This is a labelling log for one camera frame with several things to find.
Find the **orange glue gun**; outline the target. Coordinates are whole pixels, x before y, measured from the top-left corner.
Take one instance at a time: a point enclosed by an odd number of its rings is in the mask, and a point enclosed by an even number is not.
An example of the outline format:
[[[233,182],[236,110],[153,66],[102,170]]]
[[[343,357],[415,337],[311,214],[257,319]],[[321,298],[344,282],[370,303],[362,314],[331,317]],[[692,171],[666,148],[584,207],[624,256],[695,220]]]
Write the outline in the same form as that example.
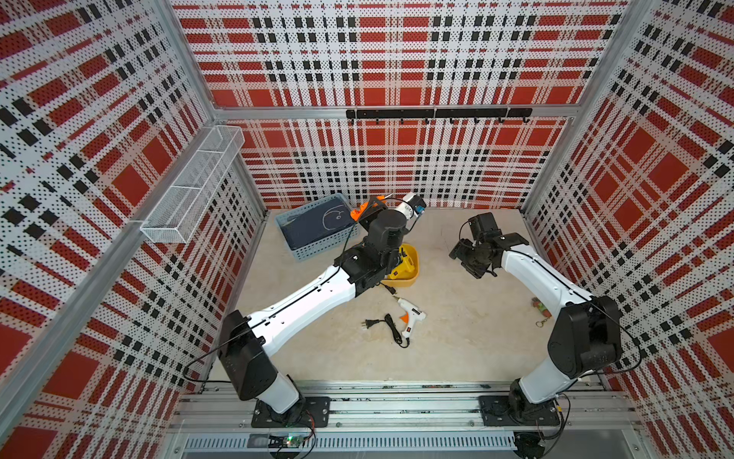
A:
[[[384,208],[384,202],[380,197],[371,198],[369,201],[361,204],[358,208],[352,210],[350,215],[356,223],[359,223],[359,221],[367,218],[369,215],[381,210],[382,208]]]

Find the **yellow storage box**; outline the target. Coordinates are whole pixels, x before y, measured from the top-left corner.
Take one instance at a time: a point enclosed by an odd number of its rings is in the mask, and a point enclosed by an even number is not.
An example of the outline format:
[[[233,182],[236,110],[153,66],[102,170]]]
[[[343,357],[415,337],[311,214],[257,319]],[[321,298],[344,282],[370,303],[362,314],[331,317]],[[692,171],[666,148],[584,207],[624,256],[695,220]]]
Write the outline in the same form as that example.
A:
[[[409,245],[402,244],[399,249],[399,264],[382,281],[392,288],[404,288],[412,286],[420,274],[420,258],[417,250]]]

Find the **white glue gun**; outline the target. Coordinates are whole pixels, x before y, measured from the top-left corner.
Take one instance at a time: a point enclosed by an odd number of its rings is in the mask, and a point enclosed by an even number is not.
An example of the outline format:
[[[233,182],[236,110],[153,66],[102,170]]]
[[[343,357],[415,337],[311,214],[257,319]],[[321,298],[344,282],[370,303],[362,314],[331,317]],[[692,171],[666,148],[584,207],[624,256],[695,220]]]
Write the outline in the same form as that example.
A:
[[[404,312],[404,315],[401,317],[401,320],[405,324],[403,331],[398,330],[397,324],[390,314],[386,314],[383,319],[365,319],[363,326],[365,329],[369,329],[379,323],[385,323],[391,331],[395,344],[400,348],[406,349],[410,346],[411,335],[416,324],[425,320],[426,313],[405,298],[397,298],[397,303]]]

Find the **yellow glue gun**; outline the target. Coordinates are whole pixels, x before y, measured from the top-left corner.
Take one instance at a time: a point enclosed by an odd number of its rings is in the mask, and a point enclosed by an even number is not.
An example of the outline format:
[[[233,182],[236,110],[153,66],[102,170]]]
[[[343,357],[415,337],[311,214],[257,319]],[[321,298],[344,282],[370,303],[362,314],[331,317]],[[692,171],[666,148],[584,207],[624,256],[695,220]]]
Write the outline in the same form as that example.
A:
[[[416,275],[416,265],[405,251],[401,251],[401,262],[388,275],[389,280],[408,280]]]

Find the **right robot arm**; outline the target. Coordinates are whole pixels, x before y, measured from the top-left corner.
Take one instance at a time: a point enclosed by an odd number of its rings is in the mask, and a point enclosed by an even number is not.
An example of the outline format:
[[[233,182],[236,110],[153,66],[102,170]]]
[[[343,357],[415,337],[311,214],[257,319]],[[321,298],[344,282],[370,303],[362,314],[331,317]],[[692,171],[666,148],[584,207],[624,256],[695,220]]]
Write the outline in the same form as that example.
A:
[[[521,281],[554,318],[548,357],[510,385],[508,405],[523,422],[584,376],[622,357],[619,306],[576,286],[543,260],[517,233],[482,242],[460,239],[449,254],[475,278],[503,269]]]

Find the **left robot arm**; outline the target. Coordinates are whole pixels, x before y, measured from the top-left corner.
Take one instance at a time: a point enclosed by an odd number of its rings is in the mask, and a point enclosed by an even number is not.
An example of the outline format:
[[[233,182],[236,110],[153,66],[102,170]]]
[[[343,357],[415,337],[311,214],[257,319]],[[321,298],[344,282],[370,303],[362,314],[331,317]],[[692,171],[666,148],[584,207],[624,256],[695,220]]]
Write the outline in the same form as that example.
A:
[[[401,198],[397,208],[371,199],[356,221],[367,235],[343,250],[319,277],[248,317],[234,311],[225,318],[217,357],[241,400],[256,399],[278,416],[303,410],[305,397],[271,356],[312,322],[387,279],[403,261],[399,248],[409,234],[408,223],[425,208],[415,193]]]

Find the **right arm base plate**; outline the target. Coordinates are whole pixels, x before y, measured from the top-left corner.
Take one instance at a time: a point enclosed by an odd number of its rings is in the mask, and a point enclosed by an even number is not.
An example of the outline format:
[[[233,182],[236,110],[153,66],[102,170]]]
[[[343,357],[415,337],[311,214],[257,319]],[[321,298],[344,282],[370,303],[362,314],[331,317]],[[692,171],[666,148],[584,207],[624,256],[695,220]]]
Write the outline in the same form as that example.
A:
[[[530,404],[510,396],[482,396],[478,399],[484,426],[561,425],[554,401]]]

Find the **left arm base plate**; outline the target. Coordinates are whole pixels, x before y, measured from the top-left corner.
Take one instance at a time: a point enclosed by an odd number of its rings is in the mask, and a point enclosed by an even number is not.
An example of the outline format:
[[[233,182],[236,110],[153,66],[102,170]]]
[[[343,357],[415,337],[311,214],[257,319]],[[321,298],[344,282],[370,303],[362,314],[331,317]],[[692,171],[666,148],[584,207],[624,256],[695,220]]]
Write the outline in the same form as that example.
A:
[[[325,428],[328,426],[332,399],[329,397],[302,397],[284,413],[277,413],[265,402],[258,400],[250,426],[252,428]]]

